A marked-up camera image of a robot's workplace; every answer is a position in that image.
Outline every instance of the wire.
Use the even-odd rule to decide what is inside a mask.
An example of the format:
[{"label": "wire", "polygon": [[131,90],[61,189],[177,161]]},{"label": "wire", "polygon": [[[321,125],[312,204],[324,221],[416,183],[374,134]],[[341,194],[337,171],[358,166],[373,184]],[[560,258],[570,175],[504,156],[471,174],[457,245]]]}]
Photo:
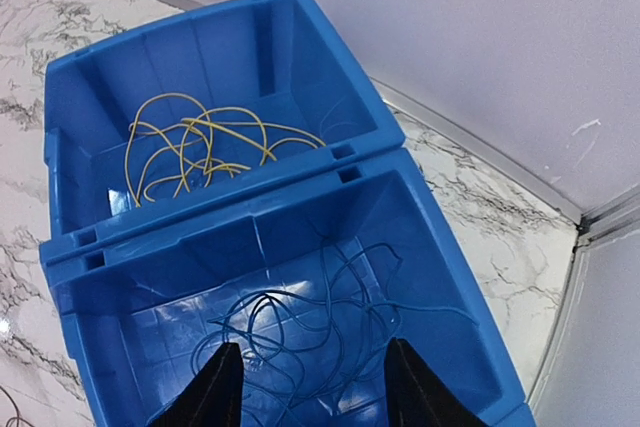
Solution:
[{"label": "wire", "polygon": [[[182,117],[179,122],[165,128],[158,128],[150,122],[141,120],[143,112],[151,104],[159,100],[172,97],[181,98],[195,104],[198,109],[200,109],[201,113],[197,117]],[[212,120],[212,118],[217,114],[226,112],[244,114],[249,116],[252,120],[225,120],[219,122]],[[255,141],[254,139],[233,130],[231,127],[258,127],[261,134],[261,140]],[[286,137],[269,145],[267,129],[278,129],[286,132],[293,132],[303,137]],[[242,159],[238,159],[238,161],[234,162],[228,162],[226,160],[213,157],[216,132],[218,133],[218,135],[229,135],[231,137],[234,137],[235,139],[245,142],[260,151],[262,157],[258,163],[259,166],[264,165],[269,159],[272,161],[277,161],[278,159],[273,151],[286,143],[304,144],[313,149],[326,147],[326,143],[322,139],[310,132],[293,126],[272,122],[263,122],[260,117],[258,117],[254,112],[244,107],[228,106],[207,110],[205,106],[197,99],[188,94],[179,92],[160,94],[144,102],[136,112],[134,120],[129,126],[129,131],[129,141],[127,142],[124,156],[124,172],[127,188],[131,197],[133,198],[136,207],[142,206],[142,199],[151,203],[155,202],[155,199],[151,195],[151,190],[157,186],[169,182],[178,182],[178,185],[173,193],[174,198],[180,194],[183,188],[187,192],[191,192],[192,185],[190,185],[189,176],[195,171],[201,172],[200,175],[206,178],[203,185],[203,187],[206,188],[211,184],[214,172],[227,172],[231,178],[234,178],[235,175],[239,175],[242,172],[251,170],[251,167],[247,165],[246,162],[242,162]],[[182,131],[181,140],[179,142],[173,142],[169,138],[168,134],[174,131]],[[190,135],[195,135],[197,136],[197,138],[195,140],[188,140]],[[134,183],[131,180],[130,173],[132,155],[131,152],[133,149],[133,144],[135,143],[134,141],[137,137],[148,138],[154,136],[159,137],[165,145],[158,148],[147,158],[140,173],[140,177],[137,182],[137,188],[134,189]],[[204,158],[200,158],[197,160],[190,159],[186,155],[186,149],[197,146],[201,143],[204,144],[206,152]],[[163,154],[174,154],[177,157],[179,173],[148,181],[151,166],[158,160],[158,158],[163,156]],[[166,168],[166,163],[163,163],[162,170],[165,170]]]},{"label": "wire", "polygon": [[[326,406],[331,399],[333,414],[341,412],[340,403],[349,388],[381,377],[386,345],[402,328],[405,311],[452,314],[478,325],[474,317],[454,306],[410,304],[391,298],[390,287],[403,260],[389,244],[373,244],[350,257],[338,246],[334,249],[340,263],[330,269],[327,248],[321,248],[321,295],[310,297],[281,288],[241,295],[224,314],[207,321],[217,330],[204,336],[192,351],[190,363],[195,375],[205,349],[240,339],[246,345],[245,361],[259,362],[260,369],[269,370],[268,374],[262,370],[254,374],[245,369],[243,411],[258,424],[259,409],[264,416],[268,404],[256,400],[253,405],[253,391],[280,406],[274,425],[285,418],[302,425],[295,409],[309,401],[322,401]],[[384,283],[378,279],[381,287],[374,297],[375,290],[367,287],[356,262],[378,249],[390,252],[394,261],[389,268],[382,268],[389,278]],[[304,318],[307,313],[318,320],[310,322]]]},{"label": "wire", "polygon": [[13,400],[13,397],[11,397],[9,391],[0,385],[0,392],[2,392],[9,399],[9,402],[11,402],[11,405],[13,406],[13,410],[15,410],[16,412],[13,417],[10,417],[7,420],[7,422],[4,424],[4,427],[35,427],[31,422],[25,420],[24,417],[22,417],[20,409],[18,408],[18,404],[15,400]]}]

